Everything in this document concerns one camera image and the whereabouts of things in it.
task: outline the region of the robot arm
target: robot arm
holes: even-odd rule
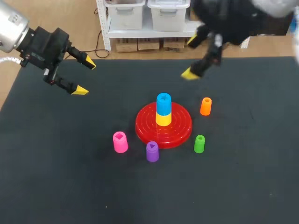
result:
[[[188,80],[199,79],[213,64],[221,64],[223,44],[241,44],[255,31],[262,29],[268,16],[284,17],[298,2],[299,0],[195,0],[194,12],[205,25],[198,28],[188,46],[196,48],[208,37],[210,45],[204,58],[194,62],[182,77]],[[296,46],[295,49],[299,55],[299,47]]]
[[[85,53],[73,47],[69,35],[57,28],[49,33],[41,27],[31,29],[28,19],[0,0],[0,50],[9,53],[19,51],[23,61],[22,67],[28,63],[44,70],[44,81],[50,85],[56,84],[72,95],[85,95],[87,90],[69,82],[57,74],[57,69],[68,52],[77,61],[90,69],[96,65]]]

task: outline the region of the pink cup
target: pink cup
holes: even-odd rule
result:
[[[116,132],[113,135],[113,145],[117,153],[124,153],[128,150],[128,141],[124,132]]]

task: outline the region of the green cup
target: green cup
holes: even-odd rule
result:
[[[196,153],[203,153],[205,150],[205,137],[198,135],[195,140],[194,151]]]

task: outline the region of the wooden floor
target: wooden floor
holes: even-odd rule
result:
[[[30,27],[35,29],[42,26],[52,32],[57,27],[70,34],[73,45],[80,50],[95,48],[100,31],[100,22],[93,12],[96,0],[4,0],[21,11],[30,19]],[[100,48],[103,48],[100,37]],[[201,58],[206,51],[206,44],[196,50],[186,49],[182,53],[116,53],[111,52],[108,59],[185,59]],[[3,56],[18,56],[16,51],[9,55],[0,52]],[[252,37],[248,49],[228,46],[224,51],[225,57],[264,57],[264,56],[293,56],[292,37],[290,35],[275,37]],[[0,64],[0,107],[2,107],[9,90],[15,80],[20,67],[14,63]]]

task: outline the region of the star shape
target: star shape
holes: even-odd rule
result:
[[[162,96],[161,99],[166,100],[168,99],[166,95]]]

